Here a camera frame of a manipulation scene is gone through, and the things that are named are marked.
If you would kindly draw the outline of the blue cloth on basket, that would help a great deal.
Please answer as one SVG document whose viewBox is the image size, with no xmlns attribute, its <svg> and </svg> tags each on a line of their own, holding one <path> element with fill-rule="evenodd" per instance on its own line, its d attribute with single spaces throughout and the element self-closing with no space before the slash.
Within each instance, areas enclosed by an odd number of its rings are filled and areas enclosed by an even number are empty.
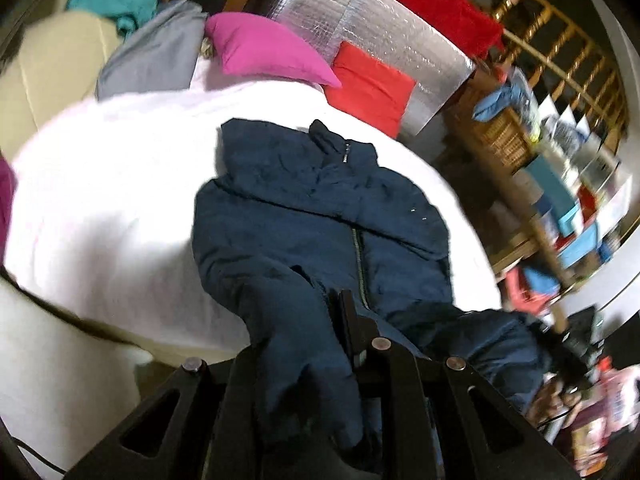
<svg viewBox="0 0 640 480">
<path fill-rule="evenodd" d="M 508 107 L 524 119 L 532 119 L 537 114 L 535 99 L 526 87 L 504 84 L 474 105 L 472 118 L 477 122 L 490 122 Z"/>
</svg>

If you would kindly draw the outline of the magenta pillow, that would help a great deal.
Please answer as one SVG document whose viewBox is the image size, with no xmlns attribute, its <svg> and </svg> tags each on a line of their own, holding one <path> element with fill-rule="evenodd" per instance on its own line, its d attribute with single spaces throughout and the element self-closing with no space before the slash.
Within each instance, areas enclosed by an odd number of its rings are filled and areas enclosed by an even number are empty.
<svg viewBox="0 0 640 480">
<path fill-rule="evenodd" d="M 342 86 L 315 48 L 270 18 L 221 12 L 206 21 L 205 33 L 226 75 L 275 76 L 331 88 Z"/>
</svg>

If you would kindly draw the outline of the wooden side table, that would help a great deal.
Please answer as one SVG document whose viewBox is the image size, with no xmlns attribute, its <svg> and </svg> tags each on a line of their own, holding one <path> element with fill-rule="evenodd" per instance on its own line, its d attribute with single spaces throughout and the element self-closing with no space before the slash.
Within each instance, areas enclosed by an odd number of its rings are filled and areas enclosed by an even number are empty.
<svg viewBox="0 0 640 480">
<path fill-rule="evenodd" d="M 525 191 L 513 179 L 498 158 L 474 136 L 472 111 L 474 105 L 484 93 L 471 87 L 462 91 L 460 98 L 445 112 L 445 122 L 449 131 L 458 142 L 474 157 L 484 175 L 498 191 L 503 203 L 520 222 L 516 240 L 518 244 L 506 254 L 512 258 L 534 256 L 546 265 L 551 274 L 559 281 L 562 292 L 567 292 L 575 284 L 574 278 L 562 267 L 560 257 L 554 245 L 548 239 L 542 225 L 541 214 L 529 203 Z"/>
</svg>

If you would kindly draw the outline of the silver foil insulation panel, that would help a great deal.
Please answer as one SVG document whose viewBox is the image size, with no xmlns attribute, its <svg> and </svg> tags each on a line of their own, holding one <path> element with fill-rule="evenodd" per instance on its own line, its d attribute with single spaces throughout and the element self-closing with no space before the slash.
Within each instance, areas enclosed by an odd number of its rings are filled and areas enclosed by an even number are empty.
<svg viewBox="0 0 640 480">
<path fill-rule="evenodd" d="M 265 0 L 259 13 L 286 26 L 331 63 L 348 41 L 410 76 L 399 139 L 418 136 L 462 87 L 475 63 L 396 0 Z"/>
</svg>

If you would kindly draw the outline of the red square pillow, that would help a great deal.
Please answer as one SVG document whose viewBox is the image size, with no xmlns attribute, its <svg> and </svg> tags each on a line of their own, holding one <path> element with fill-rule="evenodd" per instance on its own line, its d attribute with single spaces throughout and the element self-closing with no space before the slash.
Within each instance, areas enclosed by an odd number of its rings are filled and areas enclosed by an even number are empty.
<svg viewBox="0 0 640 480">
<path fill-rule="evenodd" d="M 328 103 L 396 139 L 416 81 L 347 41 L 332 70 L 342 86 L 324 89 Z"/>
</svg>

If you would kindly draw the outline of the wooden spindle railing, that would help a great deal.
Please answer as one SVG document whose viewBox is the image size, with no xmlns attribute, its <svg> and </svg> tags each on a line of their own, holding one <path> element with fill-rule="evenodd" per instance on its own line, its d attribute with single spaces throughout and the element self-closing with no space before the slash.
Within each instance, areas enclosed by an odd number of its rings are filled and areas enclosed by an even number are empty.
<svg viewBox="0 0 640 480">
<path fill-rule="evenodd" d="M 629 100 L 602 18 L 592 0 L 468 0 L 500 24 L 495 58 L 520 66 L 532 87 L 570 110 L 618 152 Z"/>
</svg>

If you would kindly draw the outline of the teal cardboard box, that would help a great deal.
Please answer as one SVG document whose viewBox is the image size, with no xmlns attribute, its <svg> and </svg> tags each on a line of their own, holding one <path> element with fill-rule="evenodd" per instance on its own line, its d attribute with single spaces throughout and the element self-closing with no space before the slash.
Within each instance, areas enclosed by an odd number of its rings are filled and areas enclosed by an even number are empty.
<svg viewBox="0 0 640 480">
<path fill-rule="evenodd" d="M 582 212 L 578 198 L 565 186 L 544 156 L 537 155 L 526 170 L 548 198 L 560 234 L 564 237 L 574 234 L 577 231 L 575 218 Z"/>
</svg>

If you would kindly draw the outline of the white pink bed blanket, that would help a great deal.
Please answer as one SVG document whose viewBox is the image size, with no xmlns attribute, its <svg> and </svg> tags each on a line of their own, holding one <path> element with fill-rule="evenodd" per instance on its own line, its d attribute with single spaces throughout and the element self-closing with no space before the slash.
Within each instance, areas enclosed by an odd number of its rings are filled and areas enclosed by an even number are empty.
<svg viewBox="0 0 640 480">
<path fill-rule="evenodd" d="M 42 126 L 12 166 L 17 189 L 4 264 L 51 307 L 174 364 L 231 358 L 243 322 L 202 289 L 190 249 L 196 192 L 221 172 L 220 127 L 232 118 L 370 143 L 378 163 L 415 183 L 445 220 L 454 302 L 499 309 L 488 258 L 454 191 L 399 142 L 303 82 L 235 78 L 201 60 L 182 91 L 86 99 Z"/>
</svg>

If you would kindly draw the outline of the grey folded garment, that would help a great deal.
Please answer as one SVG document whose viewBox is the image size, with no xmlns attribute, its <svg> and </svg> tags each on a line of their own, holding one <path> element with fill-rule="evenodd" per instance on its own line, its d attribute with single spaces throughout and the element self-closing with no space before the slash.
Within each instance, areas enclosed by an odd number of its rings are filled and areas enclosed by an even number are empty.
<svg viewBox="0 0 640 480">
<path fill-rule="evenodd" d="M 207 14 L 191 0 L 172 0 L 114 51 L 96 80 L 96 98 L 190 87 Z"/>
</svg>

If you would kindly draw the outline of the navy blue padded jacket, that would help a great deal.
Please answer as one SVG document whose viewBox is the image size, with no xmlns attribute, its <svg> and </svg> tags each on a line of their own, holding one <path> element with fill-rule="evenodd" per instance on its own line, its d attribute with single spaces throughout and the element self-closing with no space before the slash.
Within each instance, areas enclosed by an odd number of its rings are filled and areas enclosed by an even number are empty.
<svg viewBox="0 0 640 480">
<path fill-rule="evenodd" d="M 300 132 L 236 118 L 221 141 L 224 173 L 195 199 L 193 255 L 203 288 L 258 349 L 269 418 L 309 405 L 342 448 L 370 428 L 330 317 L 342 292 L 384 337 L 419 356 L 465 359 L 528 410 L 550 366 L 532 324 L 461 309 L 444 220 L 371 144 L 322 122 Z"/>
</svg>

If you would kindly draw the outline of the cream leather sofa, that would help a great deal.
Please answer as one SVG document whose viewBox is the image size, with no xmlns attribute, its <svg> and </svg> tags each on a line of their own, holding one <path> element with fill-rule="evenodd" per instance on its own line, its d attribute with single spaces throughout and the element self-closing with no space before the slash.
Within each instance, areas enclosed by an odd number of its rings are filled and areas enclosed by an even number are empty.
<svg viewBox="0 0 640 480">
<path fill-rule="evenodd" d="M 67 0 L 39 0 L 1 62 L 1 153 L 14 159 L 46 122 L 88 96 L 122 43 L 115 24 Z"/>
</svg>

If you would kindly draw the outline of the wicker basket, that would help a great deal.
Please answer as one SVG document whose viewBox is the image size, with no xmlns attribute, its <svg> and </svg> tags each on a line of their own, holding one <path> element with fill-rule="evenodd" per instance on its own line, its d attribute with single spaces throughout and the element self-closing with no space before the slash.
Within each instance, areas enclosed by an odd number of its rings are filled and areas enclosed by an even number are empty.
<svg viewBox="0 0 640 480">
<path fill-rule="evenodd" d="M 513 108 L 505 108 L 488 122 L 473 119 L 472 127 L 474 136 L 511 174 L 533 158 L 532 144 Z"/>
</svg>

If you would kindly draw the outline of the red cloth on railing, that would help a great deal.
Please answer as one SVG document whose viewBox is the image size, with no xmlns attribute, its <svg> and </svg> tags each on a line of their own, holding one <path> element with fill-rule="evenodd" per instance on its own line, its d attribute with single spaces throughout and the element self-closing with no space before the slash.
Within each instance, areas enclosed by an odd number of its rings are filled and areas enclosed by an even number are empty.
<svg viewBox="0 0 640 480">
<path fill-rule="evenodd" d="M 438 30 L 469 58 L 503 49 L 503 27 L 468 0 L 396 0 Z"/>
</svg>

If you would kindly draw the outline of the magenta cloth beside bed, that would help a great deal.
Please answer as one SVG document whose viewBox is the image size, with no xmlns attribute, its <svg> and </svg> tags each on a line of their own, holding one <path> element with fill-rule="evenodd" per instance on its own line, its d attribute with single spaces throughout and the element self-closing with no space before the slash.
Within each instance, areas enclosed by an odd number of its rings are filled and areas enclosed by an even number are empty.
<svg viewBox="0 0 640 480">
<path fill-rule="evenodd" d="M 6 240 L 12 218 L 12 207 L 16 190 L 16 177 L 10 164 L 0 156 L 0 254 L 4 260 Z"/>
</svg>

